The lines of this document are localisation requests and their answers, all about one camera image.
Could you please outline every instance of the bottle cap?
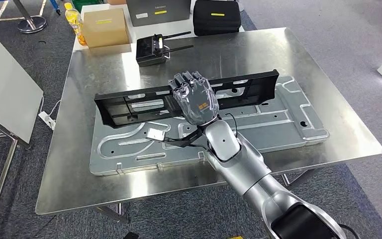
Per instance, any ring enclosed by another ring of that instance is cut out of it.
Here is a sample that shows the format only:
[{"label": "bottle cap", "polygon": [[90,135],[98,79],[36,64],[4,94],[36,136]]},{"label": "bottle cap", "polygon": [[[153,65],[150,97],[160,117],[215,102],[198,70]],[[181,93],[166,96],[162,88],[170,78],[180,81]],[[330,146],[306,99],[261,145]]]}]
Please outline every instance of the bottle cap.
[{"label": "bottle cap", "polygon": [[72,9],[72,5],[71,5],[70,2],[66,2],[66,3],[64,4],[64,6],[65,6],[65,9],[66,9],[66,10],[71,10],[71,9]]}]

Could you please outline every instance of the gray case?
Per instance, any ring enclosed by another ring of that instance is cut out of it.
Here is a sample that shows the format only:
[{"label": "gray case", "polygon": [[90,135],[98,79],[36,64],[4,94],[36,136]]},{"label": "gray case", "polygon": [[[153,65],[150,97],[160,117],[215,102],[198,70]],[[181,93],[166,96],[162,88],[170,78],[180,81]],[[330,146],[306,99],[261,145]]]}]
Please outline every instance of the gray case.
[{"label": "gray case", "polygon": [[127,0],[126,4],[133,26],[190,18],[191,0]]},{"label": "gray case", "polygon": [[[240,94],[231,90],[218,91],[216,97]],[[238,131],[261,153],[325,141],[329,133],[314,111],[311,103],[293,77],[279,77],[275,98],[259,106],[245,106],[219,112],[232,129]],[[175,147],[146,139],[149,128],[165,131],[171,138],[185,137],[196,130],[184,118],[162,119],[113,129],[101,122],[96,107],[95,129],[90,172],[94,175],[111,175],[131,171],[163,168],[204,161],[204,150],[195,147]],[[205,136],[194,144],[206,145]]]}]

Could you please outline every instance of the white board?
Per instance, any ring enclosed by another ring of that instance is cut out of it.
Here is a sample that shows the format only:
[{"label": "white board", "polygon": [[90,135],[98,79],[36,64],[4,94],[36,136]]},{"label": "white board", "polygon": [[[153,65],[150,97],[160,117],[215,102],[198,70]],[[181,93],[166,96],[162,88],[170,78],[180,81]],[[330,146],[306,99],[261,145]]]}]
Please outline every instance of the white board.
[{"label": "white board", "polygon": [[40,87],[0,43],[0,125],[29,143],[42,95]]}]

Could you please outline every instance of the floor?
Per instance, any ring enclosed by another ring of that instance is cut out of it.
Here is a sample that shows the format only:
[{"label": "floor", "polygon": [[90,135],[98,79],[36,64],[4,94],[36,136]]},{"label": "floor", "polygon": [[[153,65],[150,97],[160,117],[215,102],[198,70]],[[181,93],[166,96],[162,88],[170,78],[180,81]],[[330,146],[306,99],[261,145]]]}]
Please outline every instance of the floor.
[{"label": "floor", "polygon": [[[382,62],[382,0],[241,2],[246,30],[290,27],[382,143],[382,78],[375,71]],[[5,17],[17,16],[12,4]],[[25,5],[38,11],[41,2]],[[33,35],[18,33],[18,21],[0,22],[0,42],[44,90],[44,110],[49,112],[62,93],[74,35],[49,4],[43,15],[49,26]],[[0,239],[122,238],[128,231],[140,238],[265,235],[259,219],[228,186],[127,203],[132,219],[127,226],[93,210],[38,216],[34,206],[51,135],[37,120],[32,148],[15,154],[0,200]],[[8,148],[9,141],[0,139],[0,171]],[[382,239],[382,156],[348,166],[322,169],[294,192],[353,227],[361,238]]]},{"label": "floor", "polygon": [[[242,0],[258,29],[289,27],[382,144],[382,0]],[[351,162],[382,217],[382,155]]]}]

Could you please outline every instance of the metal panel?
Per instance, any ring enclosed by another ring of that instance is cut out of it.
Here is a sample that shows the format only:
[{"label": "metal panel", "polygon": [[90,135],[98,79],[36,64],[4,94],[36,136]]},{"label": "metal panel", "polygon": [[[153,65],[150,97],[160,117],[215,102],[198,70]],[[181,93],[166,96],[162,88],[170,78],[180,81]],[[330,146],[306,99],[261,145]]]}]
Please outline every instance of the metal panel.
[{"label": "metal panel", "polygon": [[[219,93],[218,98],[230,97],[239,94],[239,90]],[[289,76],[278,78],[274,99],[259,106],[221,110],[222,119],[234,129],[235,123],[228,113],[234,115],[238,131],[262,153],[313,145],[329,136],[302,89]],[[183,138],[196,130],[182,117],[113,129],[102,124],[96,109],[90,172],[113,175],[205,161],[202,148],[180,148],[146,139],[149,128],[163,130],[173,138]],[[194,144],[206,142],[202,136]]]}]

